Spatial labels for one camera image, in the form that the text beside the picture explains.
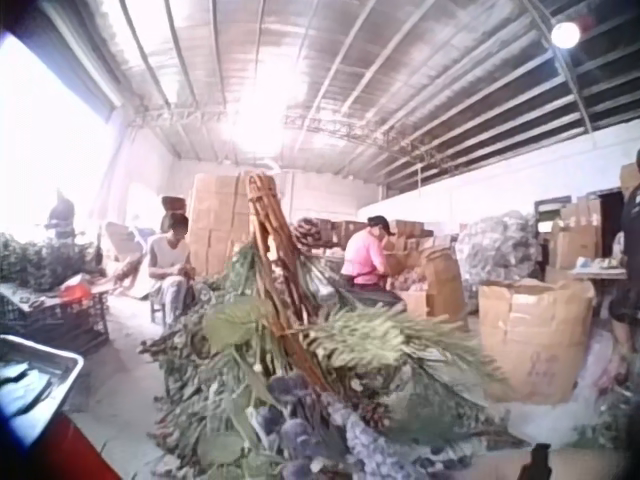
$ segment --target pink shirt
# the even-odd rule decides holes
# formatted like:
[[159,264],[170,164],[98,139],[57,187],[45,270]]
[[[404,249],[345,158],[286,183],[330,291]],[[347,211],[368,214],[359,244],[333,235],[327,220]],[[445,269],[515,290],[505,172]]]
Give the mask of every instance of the pink shirt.
[[362,230],[351,237],[344,251],[344,265],[341,272],[343,275],[356,277],[354,283],[371,285],[377,283],[380,276],[377,273],[363,274],[383,270],[384,266],[384,252],[378,239],[367,230]]

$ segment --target metal tray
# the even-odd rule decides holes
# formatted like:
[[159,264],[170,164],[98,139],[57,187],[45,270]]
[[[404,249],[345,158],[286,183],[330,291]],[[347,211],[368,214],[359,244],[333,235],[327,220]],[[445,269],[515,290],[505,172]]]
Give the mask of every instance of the metal tray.
[[28,362],[31,368],[51,377],[49,394],[27,413],[9,420],[16,436],[29,447],[64,405],[84,359],[75,353],[54,350],[12,335],[0,335],[0,362]]

